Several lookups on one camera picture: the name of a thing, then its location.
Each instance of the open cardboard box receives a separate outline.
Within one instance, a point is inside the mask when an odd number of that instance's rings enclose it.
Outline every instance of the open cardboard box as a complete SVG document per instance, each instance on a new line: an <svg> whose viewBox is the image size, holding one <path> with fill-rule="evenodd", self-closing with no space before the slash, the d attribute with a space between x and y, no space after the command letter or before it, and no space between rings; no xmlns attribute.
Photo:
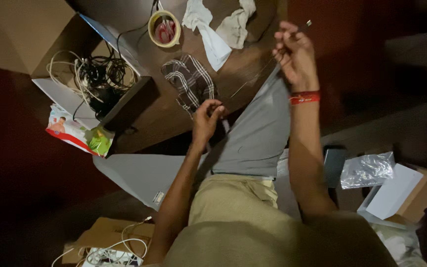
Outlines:
<svg viewBox="0 0 427 267"><path fill-rule="evenodd" d="M98 218L89 230L80 235L77 241L65 245L64 252L71 248L74 249L62 256L62 263L78 263L83 258L83 253L80 251L83 251L85 248L106 248L120 242L122 240L122 230L128 225L135 223L104 217ZM143 240L149 247L153 233L154 224L142 223L138 226L128 228L123 234L123 238ZM146 250L144 244L136 240L126 241L126 244L138 256L142 256ZM114 246L112 249L129 252L123 243Z"/></svg>
<svg viewBox="0 0 427 267"><path fill-rule="evenodd" d="M372 223L406 229L427 208L427 169L396 164L393 170L395 177L374 186L357 213Z"/></svg>
<svg viewBox="0 0 427 267"><path fill-rule="evenodd" d="M91 53L106 40L116 50L116 37L104 25L76 13L65 0L0 0L0 68L26 73L51 100L73 115L81 98L71 90L55 84L46 65L60 50L70 50L83 56ZM122 57L138 76L148 76L120 42ZM73 61L68 53L58 60ZM87 104L77 111L78 121L86 128L100 122Z"/></svg>

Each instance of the tape roll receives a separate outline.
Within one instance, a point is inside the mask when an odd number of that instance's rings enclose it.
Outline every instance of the tape roll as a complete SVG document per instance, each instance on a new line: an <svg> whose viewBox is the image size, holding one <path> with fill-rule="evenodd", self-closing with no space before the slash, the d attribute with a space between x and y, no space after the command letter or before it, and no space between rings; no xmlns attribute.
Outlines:
<svg viewBox="0 0 427 267"><path fill-rule="evenodd" d="M156 23L157 19L160 18L161 16L169 16L170 18L172 18L172 21L174 21L174 23L175 23L174 38L167 44L160 43L154 37L154 32L156 30L156 29L154 29L154 23ZM154 12L154 14L149 19L148 32L149 32L149 37L151 38L151 41L153 41L157 46L172 47L172 46L179 44L179 38L181 37L181 25L179 24L179 21L175 18L175 16L171 12L166 11L166 10L158 10L158 11Z"/></svg>

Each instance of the plaid cloth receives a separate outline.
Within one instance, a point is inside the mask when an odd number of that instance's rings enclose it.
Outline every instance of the plaid cloth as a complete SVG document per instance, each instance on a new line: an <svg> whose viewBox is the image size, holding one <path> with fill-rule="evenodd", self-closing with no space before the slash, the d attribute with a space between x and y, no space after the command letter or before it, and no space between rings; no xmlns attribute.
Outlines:
<svg viewBox="0 0 427 267"><path fill-rule="evenodd" d="M164 77L179 91L177 102L192 117L206 100L217 97L217 87L204 67L193 56L182 55L161 67Z"/></svg>

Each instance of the dark floor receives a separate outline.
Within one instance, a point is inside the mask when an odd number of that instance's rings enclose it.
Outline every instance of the dark floor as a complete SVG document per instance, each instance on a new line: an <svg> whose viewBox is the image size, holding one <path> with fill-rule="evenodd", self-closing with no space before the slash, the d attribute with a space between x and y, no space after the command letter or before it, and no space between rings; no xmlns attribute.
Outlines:
<svg viewBox="0 0 427 267"><path fill-rule="evenodd" d="M291 21L313 22L324 128L407 97L427 99L427 88L397 80L384 51L384 40L427 31L418 2L426 1L289 2ZM0 70L0 249L8 253L0 266L47 266L97 217L139 221L151 212L118 191L89 154L44 132L50 104L28 76ZM189 142L188 134L177 138ZM427 214L418 233L427 260Z"/></svg>

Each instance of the person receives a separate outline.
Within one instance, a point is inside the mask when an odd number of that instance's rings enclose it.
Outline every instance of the person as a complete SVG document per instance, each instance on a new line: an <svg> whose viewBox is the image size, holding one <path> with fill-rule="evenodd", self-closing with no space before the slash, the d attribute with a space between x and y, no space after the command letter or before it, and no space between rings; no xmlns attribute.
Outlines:
<svg viewBox="0 0 427 267"><path fill-rule="evenodd" d="M207 168L213 175L191 201L201 155L225 108L211 99L196 111L192 143L155 218L144 265L396 266L365 219L338 211L329 198L319 102L288 100L319 90L312 42L296 25L279 26L276 69L202 163L199 173L213 162ZM289 179L302 222L276 205L273 179L288 137Z"/></svg>
<svg viewBox="0 0 427 267"><path fill-rule="evenodd" d="M49 125L49 129L55 131L57 134L65 133L65 127L64 127L65 121L66 121L65 117L60 117L58 122Z"/></svg>

